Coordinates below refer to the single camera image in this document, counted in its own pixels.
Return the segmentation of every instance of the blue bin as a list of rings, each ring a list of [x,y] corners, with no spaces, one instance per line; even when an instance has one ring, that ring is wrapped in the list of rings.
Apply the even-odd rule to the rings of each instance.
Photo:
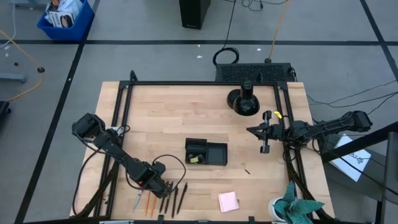
[[[45,12],[37,23],[37,27],[42,29],[53,40],[82,40],[88,24],[94,17],[94,12],[87,0],[80,1],[83,3],[83,7],[81,7],[72,27],[54,27],[44,18],[47,15]]]

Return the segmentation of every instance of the floor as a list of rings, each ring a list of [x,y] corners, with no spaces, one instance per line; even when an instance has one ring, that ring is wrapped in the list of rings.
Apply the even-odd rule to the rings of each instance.
[[[87,41],[74,44],[52,42],[36,28],[40,9],[16,10],[15,40],[46,73],[40,88],[11,103],[12,113],[0,130],[0,223],[15,221],[42,149],[48,149],[48,154],[25,221],[68,217],[84,154],[84,147],[70,133],[71,124],[95,111],[103,81],[127,80],[130,70],[140,80],[215,79],[211,59],[226,37],[233,3],[213,0],[202,30],[193,30],[181,27],[177,0],[89,2],[95,19]],[[0,29],[12,35],[12,6],[6,3],[0,1]],[[272,60],[290,62],[307,93],[325,102],[393,81],[398,77],[397,7],[395,0],[291,1]],[[236,41],[228,46],[239,49],[239,62],[264,61],[283,8],[264,4],[261,12],[253,12],[238,0],[229,35]],[[233,55],[225,53],[218,62],[232,60]],[[0,82],[0,100],[34,86],[40,79],[35,69],[14,46],[1,49],[0,72],[23,73],[28,81]],[[397,87],[392,83],[341,105],[392,93]],[[332,119],[348,110],[371,111],[381,101],[336,109],[313,105],[311,112],[315,119]],[[372,113],[373,130],[397,120],[397,104],[396,96]],[[385,153],[385,148],[381,143],[371,149]],[[375,201],[332,181],[328,185],[338,218],[374,221]],[[398,216],[390,212],[387,218]]]

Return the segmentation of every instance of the white container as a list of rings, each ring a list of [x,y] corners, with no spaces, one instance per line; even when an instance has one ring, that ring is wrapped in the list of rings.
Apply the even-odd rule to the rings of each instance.
[[[273,205],[275,205],[275,203],[276,203],[278,200],[280,200],[280,199],[282,199],[282,198],[283,198],[283,197],[274,198],[274,199],[270,200],[269,203],[268,203],[268,212],[269,212],[269,215],[270,215],[275,221],[278,221],[278,222],[286,222],[284,219],[282,219],[282,218],[280,218],[280,217],[278,217],[278,216],[276,215],[276,212],[275,212],[275,209],[274,209],[274,206],[273,206]]]

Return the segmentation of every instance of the black speaker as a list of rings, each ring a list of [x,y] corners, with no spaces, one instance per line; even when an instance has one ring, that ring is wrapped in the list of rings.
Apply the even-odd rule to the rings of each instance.
[[[182,26],[201,29],[210,0],[180,0]]]

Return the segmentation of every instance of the black lamp base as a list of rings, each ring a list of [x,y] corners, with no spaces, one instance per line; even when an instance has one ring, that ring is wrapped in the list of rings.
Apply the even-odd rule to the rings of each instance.
[[[236,90],[232,90],[230,91],[230,93],[228,94],[228,96],[226,97],[226,102],[228,104],[228,106],[233,109],[234,106],[234,102],[236,97],[238,97],[241,94],[241,90],[236,89]]]

